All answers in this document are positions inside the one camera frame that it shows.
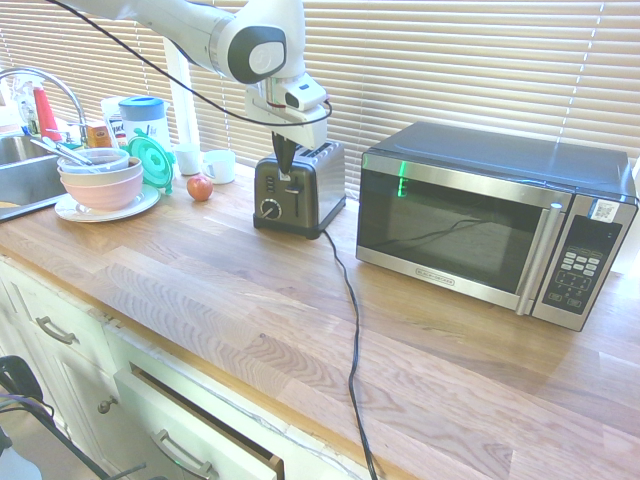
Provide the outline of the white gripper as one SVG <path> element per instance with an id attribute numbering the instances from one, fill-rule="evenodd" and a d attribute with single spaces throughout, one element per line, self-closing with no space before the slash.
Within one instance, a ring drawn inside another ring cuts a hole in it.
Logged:
<path id="1" fill-rule="evenodd" d="M 293 163 L 297 144 L 309 149 L 327 141 L 328 120 L 325 108 L 317 104 L 307 110 L 290 106 L 270 106 L 257 85 L 248 85 L 245 112 L 249 119 L 265 124 L 271 131 L 272 146 L 279 171 L 287 175 Z"/>

